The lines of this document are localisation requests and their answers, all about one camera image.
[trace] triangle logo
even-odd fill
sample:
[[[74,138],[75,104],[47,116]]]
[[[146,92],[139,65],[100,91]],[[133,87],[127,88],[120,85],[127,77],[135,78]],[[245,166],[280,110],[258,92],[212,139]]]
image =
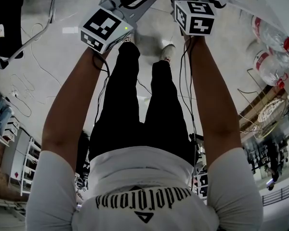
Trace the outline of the triangle logo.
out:
[[[134,211],[135,214],[140,218],[141,221],[144,223],[148,223],[149,220],[153,217],[154,213],[151,212],[139,212],[139,211]]]

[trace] black wire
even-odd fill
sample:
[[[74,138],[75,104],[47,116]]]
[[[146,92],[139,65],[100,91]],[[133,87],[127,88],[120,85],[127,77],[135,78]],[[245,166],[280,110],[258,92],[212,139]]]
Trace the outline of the black wire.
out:
[[[188,107],[187,104],[185,103],[185,100],[184,100],[183,94],[182,94],[182,90],[181,90],[182,60],[183,60],[183,57],[184,57],[185,53],[187,52],[188,48],[190,47],[190,45],[191,45],[191,40],[189,40],[188,47],[187,47],[186,50],[183,52],[182,57],[181,57],[181,66],[180,66],[180,74],[179,74],[179,89],[180,89],[180,94],[181,94],[181,96],[182,96],[182,100],[183,100],[185,106],[187,107],[189,113],[190,113],[191,116],[192,116],[192,112],[190,111],[189,107]]]
[[[99,67],[96,65],[96,63],[95,63],[95,61],[94,61],[94,57],[95,57],[95,56],[106,65],[107,70],[101,69],[101,68],[99,68]],[[94,119],[94,125],[95,125],[96,120],[97,120],[97,117],[98,117],[99,109],[100,109],[101,97],[102,97],[102,95],[103,95],[103,93],[104,93],[104,90],[105,90],[105,88],[106,88],[107,80],[108,80],[109,77],[110,77],[110,70],[109,70],[109,66],[108,66],[107,61],[102,57],[102,55],[101,55],[100,53],[98,53],[98,52],[96,52],[96,51],[93,51],[92,61],[93,61],[93,66],[94,66],[95,68],[97,68],[97,69],[100,70],[100,71],[104,71],[104,72],[107,73],[107,77],[106,77],[105,80],[104,80],[103,88],[102,88],[102,90],[101,90],[101,92],[100,92],[100,94],[98,95],[98,98],[97,98],[97,111],[96,111],[96,116],[95,116],[95,119]]]
[[[152,92],[150,92],[147,87],[145,87],[143,84],[141,84],[140,81],[139,81],[139,79],[137,79],[137,81],[138,81],[139,85],[143,86],[143,87],[152,95]]]
[[[189,52],[189,55],[188,55],[188,58],[189,58],[189,67],[190,67],[190,85],[189,85],[189,92],[190,92],[190,105],[191,105],[191,110],[189,110],[187,104],[185,103],[184,101],[184,98],[182,97],[183,99],[183,102],[184,104],[186,105],[189,113],[191,114],[191,117],[192,117],[192,122],[193,122],[193,129],[194,129],[194,133],[197,132],[196,130],[196,126],[195,126],[195,120],[194,120],[194,114],[193,114],[193,106],[192,106],[192,51],[193,51],[193,48],[194,46],[196,45],[197,41],[198,41],[198,38],[195,38],[194,42],[193,42],[193,45],[190,49],[190,52]],[[192,41],[192,38],[191,36],[189,36],[189,44],[188,44],[188,47],[186,48],[185,52],[183,53],[182,57],[181,57],[181,67],[180,67],[180,81],[179,81],[179,85],[180,85],[180,93],[182,95],[182,91],[181,91],[181,71],[182,71],[182,59],[185,55],[185,53],[187,52],[187,50],[189,49],[190,45],[191,45],[191,41]],[[195,147],[195,151],[194,151],[194,168],[193,168],[193,173],[192,173],[192,180],[191,180],[191,191],[193,191],[193,186],[194,186],[194,170],[195,170],[195,166],[196,166],[196,153],[198,151],[198,144],[197,144],[197,141],[195,139],[195,144],[196,144],[196,147]]]

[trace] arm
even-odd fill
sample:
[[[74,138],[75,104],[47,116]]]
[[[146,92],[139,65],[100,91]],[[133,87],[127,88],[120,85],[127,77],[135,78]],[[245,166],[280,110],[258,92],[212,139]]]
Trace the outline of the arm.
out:
[[[103,54],[104,59],[108,54],[109,51]],[[74,171],[78,140],[100,75],[93,65],[93,56],[91,48],[82,54],[50,108],[42,135],[42,150],[58,154]],[[97,57],[94,62],[102,68],[103,62]]]
[[[191,60],[209,165],[208,206],[214,208],[220,227],[225,230],[259,230],[263,206],[240,148],[236,108],[203,37],[195,43]]]
[[[78,140],[100,75],[88,48],[60,89],[45,122],[42,152],[26,207],[28,231],[70,231],[76,211]],[[94,58],[98,68],[103,63]]]
[[[193,37],[187,52],[191,56],[193,83],[205,138],[204,147],[210,166],[225,152],[242,146],[238,116],[204,37]]]

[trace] white t-shirt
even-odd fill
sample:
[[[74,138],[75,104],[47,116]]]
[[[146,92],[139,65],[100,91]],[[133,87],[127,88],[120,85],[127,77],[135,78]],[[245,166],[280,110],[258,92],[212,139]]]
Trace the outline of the white t-shirt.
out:
[[[190,191],[192,167],[152,147],[123,148],[91,163],[91,198],[76,210],[74,172],[43,151],[26,208],[28,231],[259,230],[263,206],[241,148],[216,159],[208,171],[208,205]],[[133,186],[143,189],[129,191]]]

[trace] white sneaker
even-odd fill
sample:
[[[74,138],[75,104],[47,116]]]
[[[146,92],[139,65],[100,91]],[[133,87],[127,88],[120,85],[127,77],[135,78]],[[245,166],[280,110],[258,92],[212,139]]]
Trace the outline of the white sneaker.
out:
[[[172,57],[174,56],[175,46],[173,44],[167,45],[160,56],[160,60],[166,61],[170,64]]]
[[[135,34],[134,33],[131,33],[129,34],[123,41],[124,42],[131,42],[133,44],[135,44]]]

